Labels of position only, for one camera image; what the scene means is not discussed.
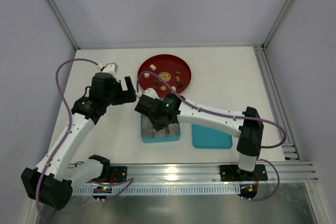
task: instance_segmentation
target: purple cable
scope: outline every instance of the purple cable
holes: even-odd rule
[[[272,148],[276,148],[276,147],[279,147],[281,146],[283,143],[285,143],[286,139],[287,139],[287,132],[286,130],[278,123],[275,123],[275,122],[272,122],[270,120],[266,120],[266,119],[261,119],[261,118],[253,118],[251,116],[232,116],[232,115],[226,115],[226,114],[221,114],[221,113],[218,113],[218,112],[214,112],[214,111],[210,111],[210,110],[206,110],[206,109],[203,109],[203,108],[199,108],[189,102],[187,102],[183,97],[181,97],[175,90],[172,89],[172,87],[165,81],[163,80],[160,76],[158,76],[157,74],[153,73],[153,72],[150,72],[150,71],[143,71],[139,74],[138,76],[138,79],[137,79],[137,85],[136,85],[136,90],[137,92],[139,91],[139,82],[140,82],[140,79],[141,77],[145,74],[145,73],[149,73],[151,74],[152,76],[158,78],[160,81],[163,82],[163,84],[169,88],[174,95],[177,96],[177,98],[179,98],[182,102],[184,102],[185,104],[187,104],[189,107],[192,107],[193,109],[195,110],[199,110],[199,111],[202,111],[202,112],[205,112],[205,113],[208,113],[208,114],[211,114],[211,115],[216,115],[216,116],[220,116],[220,117],[223,117],[223,118],[230,118],[230,119],[244,119],[244,120],[253,120],[253,121],[258,121],[258,122],[264,122],[264,123],[268,123],[268,124],[271,124],[271,125],[274,125],[275,127],[277,127],[278,129],[280,129],[283,133],[283,138],[281,140],[281,142],[279,142],[278,144],[275,144],[275,145],[271,145],[271,146],[261,146],[261,148],[264,148],[264,149],[272,149]]]
[[[264,201],[264,200],[267,200],[271,197],[274,196],[274,194],[277,193],[277,191],[279,190],[279,187],[280,187],[280,175],[279,175],[279,172],[278,170],[275,168],[275,166],[270,162],[270,161],[267,161],[266,159],[259,159],[258,161],[264,161],[266,163],[268,163],[275,171],[276,175],[277,175],[277,178],[278,178],[278,181],[277,181],[277,187],[275,188],[275,190],[273,191],[273,193],[271,193],[270,195],[268,195],[267,197],[264,197],[264,198],[261,198],[261,199],[248,199],[246,197],[243,197],[243,199],[245,200],[248,200],[248,201],[254,201],[254,202],[257,202],[257,201]]]
[[[71,110],[70,110],[70,107],[69,107],[69,104],[67,103],[65,97],[64,97],[64,94],[62,92],[62,89],[59,85],[59,80],[58,80],[58,74],[59,74],[59,71],[61,70],[61,68],[65,65],[65,64],[68,64],[70,62],[74,62],[74,61],[87,61],[87,62],[90,62],[90,63],[93,63],[95,65],[98,65],[98,63],[94,62],[93,60],[88,60],[88,59],[73,59],[73,60],[67,60],[65,62],[63,62],[57,69],[56,71],[56,75],[55,75],[55,78],[56,78],[56,86],[57,86],[57,89],[58,89],[58,93],[59,95],[61,96],[62,98],[62,101],[67,109],[67,112],[68,112],[68,116],[69,116],[69,125],[68,125],[68,129],[67,129],[67,132],[64,134],[64,136],[62,137],[61,141],[58,143],[58,145],[56,146],[56,148],[53,150],[53,152],[51,153],[51,155],[49,156],[49,159],[47,160],[47,163],[45,164],[42,172],[41,172],[41,175],[40,175],[40,178],[38,179],[38,182],[37,182],[37,186],[36,186],[36,196],[35,196],[35,202],[36,202],[36,209],[37,209],[37,212],[38,214],[40,215],[41,219],[43,220],[50,220],[57,212],[57,210],[55,210],[52,215],[50,217],[46,217],[43,213],[42,213],[42,210],[41,210],[41,205],[40,205],[40,202],[39,202],[39,196],[40,196],[40,188],[41,188],[41,183],[42,183],[42,179],[46,173],[46,170],[47,168],[49,167],[49,164],[50,164],[50,161],[52,160],[53,156],[57,153],[58,149],[62,146],[63,142],[65,141],[65,139],[67,138],[70,130],[71,130],[71,126],[72,126],[72,117],[71,117]]]
[[[103,184],[103,183],[99,183],[99,182],[95,182],[95,181],[89,181],[89,183],[94,183],[94,184],[97,184],[97,185],[101,185],[101,186],[119,186],[119,185],[122,185],[122,184],[125,184],[127,182],[129,182],[120,192],[116,193],[115,195],[112,195],[108,198],[105,199],[105,201],[108,201],[108,200],[112,200],[112,199],[115,199],[117,198],[119,195],[121,195],[133,182],[133,178],[129,178],[123,182],[120,182],[120,183],[117,183],[117,184]],[[65,215],[68,215],[68,214],[72,214],[80,209],[82,209],[83,207],[86,207],[87,205],[93,203],[93,202],[96,202],[96,201],[90,201],[90,202],[87,202],[85,203],[84,205],[80,206],[79,208],[77,208],[76,210],[73,210],[73,211],[62,211],[60,212],[61,214],[65,214]]]

